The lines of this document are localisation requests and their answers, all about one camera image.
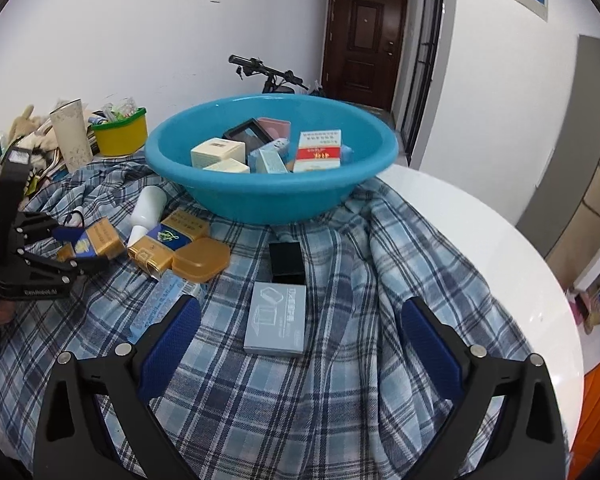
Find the gold blue cigarette pack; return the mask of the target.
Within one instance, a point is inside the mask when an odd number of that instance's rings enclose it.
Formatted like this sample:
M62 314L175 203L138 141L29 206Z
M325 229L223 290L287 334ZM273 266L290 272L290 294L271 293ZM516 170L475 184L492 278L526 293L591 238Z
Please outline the gold blue cigarette pack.
M125 251L125 246L107 218L95 221L87 228L60 226L54 231L55 240L61 242L57 260L106 257L117 258Z
M132 244L128 254L140 269L158 280L172 266L177 250L208 236L209 231L206 220L178 208Z

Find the blue tissue packet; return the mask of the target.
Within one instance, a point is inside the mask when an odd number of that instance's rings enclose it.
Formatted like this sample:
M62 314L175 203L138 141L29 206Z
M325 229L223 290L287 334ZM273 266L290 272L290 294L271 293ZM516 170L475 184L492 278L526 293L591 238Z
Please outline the blue tissue packet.
M205 284L187 281L171 270L166 270L134 318L128 341L136 344L148 327L159 323L181 296L192 296L201 300L206 288Z

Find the amber plastic case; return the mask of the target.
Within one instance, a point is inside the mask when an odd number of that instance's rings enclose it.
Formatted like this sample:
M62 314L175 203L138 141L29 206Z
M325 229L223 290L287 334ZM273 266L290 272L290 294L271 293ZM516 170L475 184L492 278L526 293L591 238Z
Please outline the amber plastic case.
M174 252L172 272L194 283L205 283L230 264L230 248L211 237L201 237Z

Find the grey blue card box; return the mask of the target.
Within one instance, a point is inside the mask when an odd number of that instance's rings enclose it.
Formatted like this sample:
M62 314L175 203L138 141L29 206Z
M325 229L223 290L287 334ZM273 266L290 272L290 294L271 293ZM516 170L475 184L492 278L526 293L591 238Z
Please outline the grey blue card box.
M261 356L302 356L306 286L255 282L244 350Z

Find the black small box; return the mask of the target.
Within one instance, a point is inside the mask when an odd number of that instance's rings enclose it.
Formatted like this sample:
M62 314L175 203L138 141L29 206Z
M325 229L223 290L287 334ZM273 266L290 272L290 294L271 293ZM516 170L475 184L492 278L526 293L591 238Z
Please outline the black small box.
M268 244L272 282L285 285L306 284L302 249L299 242L274 242Z

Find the black square frame box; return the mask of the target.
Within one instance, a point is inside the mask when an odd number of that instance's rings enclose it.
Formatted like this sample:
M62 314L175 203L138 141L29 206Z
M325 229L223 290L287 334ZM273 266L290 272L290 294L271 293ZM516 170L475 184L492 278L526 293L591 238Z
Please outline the black square frame box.
M242 142L245 144L246 154L260 150L260 148L273 141L272 136L254 118L250 118L233 128L229 128L223 133L222 138Z

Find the red white cigarette box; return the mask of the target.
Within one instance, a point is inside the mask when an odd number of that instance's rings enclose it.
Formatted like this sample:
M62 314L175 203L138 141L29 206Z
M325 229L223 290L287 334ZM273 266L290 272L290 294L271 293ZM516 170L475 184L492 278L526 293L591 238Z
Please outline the red white cigarette box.
M318 130L300 133L294 154L294 172L339 168L341 165L341 131Z

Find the orange chair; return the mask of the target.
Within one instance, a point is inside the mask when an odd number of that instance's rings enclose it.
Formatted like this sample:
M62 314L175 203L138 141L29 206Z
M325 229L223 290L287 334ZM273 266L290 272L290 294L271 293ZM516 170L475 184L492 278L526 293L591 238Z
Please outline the orange chair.
M572 446L568 479L577 479L600 452L600 364L584 376L579 427Z

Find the cream square box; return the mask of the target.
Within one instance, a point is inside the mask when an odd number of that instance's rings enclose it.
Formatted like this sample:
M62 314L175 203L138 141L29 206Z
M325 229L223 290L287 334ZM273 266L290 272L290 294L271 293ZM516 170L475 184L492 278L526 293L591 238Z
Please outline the cream square box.
M212 138L192 148L190 159L192 166L199 169L227 159L234 159L243 164L246 161L246 146L240 141Z

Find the pale green box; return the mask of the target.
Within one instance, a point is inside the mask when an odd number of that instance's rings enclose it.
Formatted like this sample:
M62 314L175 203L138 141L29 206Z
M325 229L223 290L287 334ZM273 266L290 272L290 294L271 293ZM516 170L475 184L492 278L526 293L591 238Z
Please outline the pale green box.
M214 164L204 167L207 171L225 172L226 174L249 174L250 168L243 162L234 158L219 160Z

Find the light teal box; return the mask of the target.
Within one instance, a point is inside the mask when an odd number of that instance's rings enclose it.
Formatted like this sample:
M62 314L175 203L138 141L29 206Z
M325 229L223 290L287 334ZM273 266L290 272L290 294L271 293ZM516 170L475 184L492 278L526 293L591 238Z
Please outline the light teal box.
M254 174L286 174L285 157L289 140L277 139L248 155L248 166Z

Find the blue plastic basin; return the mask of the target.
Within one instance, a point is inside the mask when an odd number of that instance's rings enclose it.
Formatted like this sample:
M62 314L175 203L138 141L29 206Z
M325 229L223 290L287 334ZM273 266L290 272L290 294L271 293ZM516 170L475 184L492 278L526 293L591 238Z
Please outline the blue plastic basin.
M397 154L396 137L380 119L301 94L204 103L158 125L145 145L150 168L197 203L258 226L324 214Z

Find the beige grey refrigerator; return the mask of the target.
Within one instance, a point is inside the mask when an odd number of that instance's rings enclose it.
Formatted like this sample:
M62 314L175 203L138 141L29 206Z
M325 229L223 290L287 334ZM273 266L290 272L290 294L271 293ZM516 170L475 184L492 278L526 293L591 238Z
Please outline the beige grey refrigerator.
M571 287L600 250L600 39L578 38L562 131L517 229Z

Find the black bicycle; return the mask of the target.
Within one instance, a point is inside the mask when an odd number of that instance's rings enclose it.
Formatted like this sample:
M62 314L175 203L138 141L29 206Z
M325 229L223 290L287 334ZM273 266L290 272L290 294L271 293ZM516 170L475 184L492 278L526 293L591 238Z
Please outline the black bicycle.
M281 72L275 68L266 66L260 58L243 58L236 54L228 57L228 62L236 66L236 74L244 79L245 77L263 76L265 83L262 88L263 93L285 93L295 94L296 90L302 90L309 96L326 96L324 88L317 82L310 89L304 84L304 80L298 77L292 70Z

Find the dark brown door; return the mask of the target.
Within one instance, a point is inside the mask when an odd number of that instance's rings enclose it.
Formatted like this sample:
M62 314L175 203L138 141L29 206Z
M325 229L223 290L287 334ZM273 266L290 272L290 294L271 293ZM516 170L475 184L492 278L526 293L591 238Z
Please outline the dark brown door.
M329 0L322 85L329 99L392 109L408 0Z

